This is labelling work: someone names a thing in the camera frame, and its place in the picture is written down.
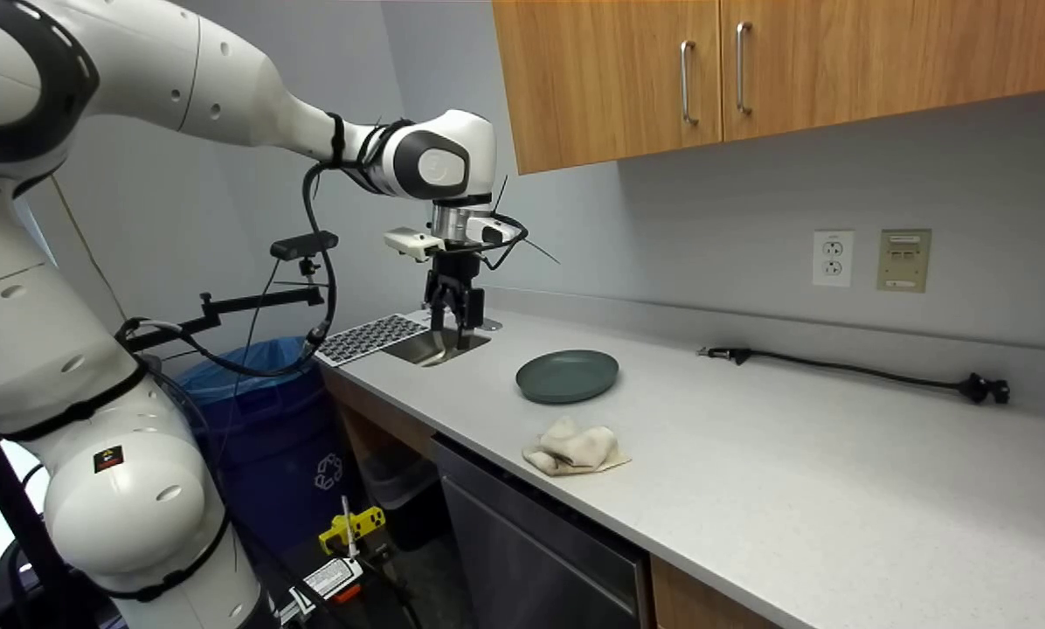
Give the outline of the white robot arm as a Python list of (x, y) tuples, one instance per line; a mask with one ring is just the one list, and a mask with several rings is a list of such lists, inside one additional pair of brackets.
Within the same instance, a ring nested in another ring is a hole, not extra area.
[(492, 126), (461, 110), (349, 124), (173, 0), (0, 0), (0, 441), (47, 471), (42, 525), (129, 629), (277, 629), (177, 401), (17, 224), (91, 117), (283, 148), (374, 195), (481, 211)]

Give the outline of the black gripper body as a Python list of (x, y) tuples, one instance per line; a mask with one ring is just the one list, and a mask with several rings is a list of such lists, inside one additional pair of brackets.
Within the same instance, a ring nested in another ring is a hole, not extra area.
[(475, 251), (440, 251), (426, 274), (426, 304), (464, 313), (475, 304)]

